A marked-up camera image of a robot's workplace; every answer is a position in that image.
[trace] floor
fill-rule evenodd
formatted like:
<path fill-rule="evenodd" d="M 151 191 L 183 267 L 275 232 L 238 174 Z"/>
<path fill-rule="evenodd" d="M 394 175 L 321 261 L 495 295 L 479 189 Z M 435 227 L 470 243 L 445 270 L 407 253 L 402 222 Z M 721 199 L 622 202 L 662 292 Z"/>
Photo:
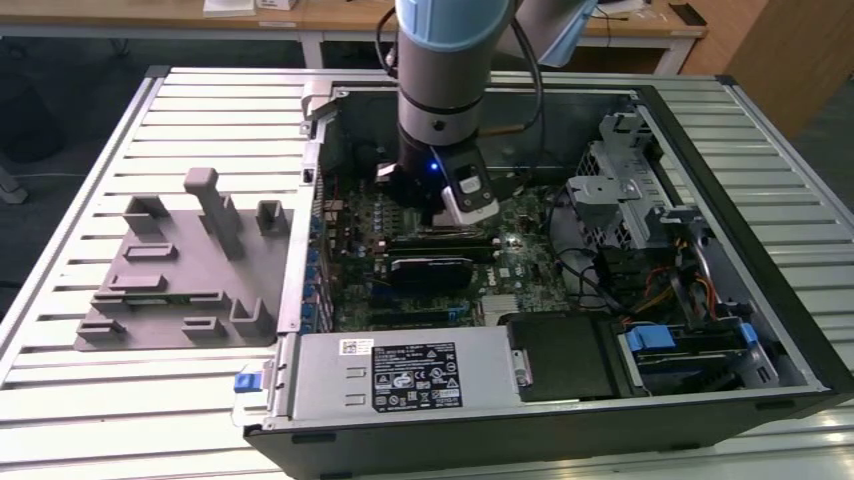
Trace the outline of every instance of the floor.
<path fill-rule="evenodd" d="M 68 204 L 125 112 L 150 65 L 219 67 L 303 66 L 295 42 L 135 40 L 130 54 L 115 54 L 111 42 L 86 39 L 10 39 L 0 43 L 0 72 L 23 73 L 35 83 L 66 135 L 66 148 L 34 164 L 3 166 L 20 178 L 30 200 L 0 205 L 0 283 L 23 282 L 50 240 Z M 26 49 L 24 58 L 15 55 Z M 369 44 L 326 49 L 330 68 L 374 68 Z M 796 146 L 849 207 L 854 206 L 854 82 L 829 102 Z M 44 176 L 62 173 L 63 176 Z M 16 290 L 0 287 L 0 318 Z"/>

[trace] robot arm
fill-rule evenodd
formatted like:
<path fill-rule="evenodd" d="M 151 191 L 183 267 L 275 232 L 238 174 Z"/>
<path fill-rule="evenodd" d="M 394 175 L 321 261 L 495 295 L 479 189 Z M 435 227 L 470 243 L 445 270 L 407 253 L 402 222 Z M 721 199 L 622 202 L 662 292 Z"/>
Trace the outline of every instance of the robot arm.
<path fill-rule="evenodd" d="M 539 18 L 531 12 L 541 8 L 556 14 L 577 12 L 572 18 L 581 28 L 569 26 L 574 48 L 594 6 L 596 0 L 529 0 L 523 12 L 529 12 L 526 18 Z M 419 192 L 421 206 L 434 212 L 446 208 L 457 223 L 471 224 L 499 211 L 477 146 L 479 107 L 493 54 L 519 2 L 397 0 L 395 8 L 401 24 L 398 167 L 411 183 L 409 190 Z M 568 30 L 561 32 L 566 37 Z M 519 125 L 507 132 L 522 130 Z"/>

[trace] blue drive latch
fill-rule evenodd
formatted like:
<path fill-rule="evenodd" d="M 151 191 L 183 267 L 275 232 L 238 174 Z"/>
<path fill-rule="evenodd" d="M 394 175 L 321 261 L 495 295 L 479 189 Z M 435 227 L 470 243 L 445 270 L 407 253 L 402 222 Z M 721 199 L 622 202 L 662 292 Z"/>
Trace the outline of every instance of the blue drive latch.
<path fill-rule="evenodd" d="M 674 348 L 677 346 L 677 342 L 673 340 L 673 335 L 666 325 L 637 326 L 626 333 L 626 341 L 629 342 L 629 349 L 633 352 Z"/>

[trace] wooden table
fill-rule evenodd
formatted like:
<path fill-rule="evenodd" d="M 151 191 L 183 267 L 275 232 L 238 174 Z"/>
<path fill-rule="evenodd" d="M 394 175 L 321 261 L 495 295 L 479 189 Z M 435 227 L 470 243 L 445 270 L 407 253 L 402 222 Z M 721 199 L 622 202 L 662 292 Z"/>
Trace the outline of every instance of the wooden table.
<path fill-rule="evenodd" d="M 323 68 L 327 41 L 373 41 L 391 0 L 301 0 L 291 11 L 258 10 L 254 17 L 203 18 L 205 0 L 2 0 L 0 36 L 297 40 L 306 66 Z M 584 47 L 665 51 L 656 73 L 677 74 L 705 27 L 685 25 L 666 0 L 654 0 L 661 18 L 592 19 Z M 390 31 L 386 38 L 393 38 Z"/>

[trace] blue plastic tab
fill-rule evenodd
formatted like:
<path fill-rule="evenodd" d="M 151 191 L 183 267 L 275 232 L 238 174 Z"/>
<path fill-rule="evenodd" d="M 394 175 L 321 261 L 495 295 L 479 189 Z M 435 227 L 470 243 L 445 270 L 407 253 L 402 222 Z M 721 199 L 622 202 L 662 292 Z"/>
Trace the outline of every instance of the blue plastic tab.
<path fill-rule="evenodd" d="M 670 329 L 666 325 L 642 325 L 632 329 L 626 334 L 629 348 L 633 352 L 660 348 L 673 348 L 677 342 L 673 340 Z"/>
<path fill-rule="evenodd" d="M 261 392 L 262 390 L 261 372 L 235 375 L 235 393 Z"/>
<path fill-rule="evenodd" d="M 750 325 L 749 323 L 742 323 L 740 325 L 740 328 L 742 330 L 742 335 L 745 336 L 745 341 L 748 342 L 748 345 L 753 347 L 760 343 L 760 336 L 757 335 L 757 330 L 753 328 L 753 325 Z"/>
<path fill-rule="evenodd" d="M 641 335 L 634 330 L 626 334 L 626 341 L 629 342 L 629 350 L 637 352 L 644 350 L 644 344 L 641 343 Z"/>

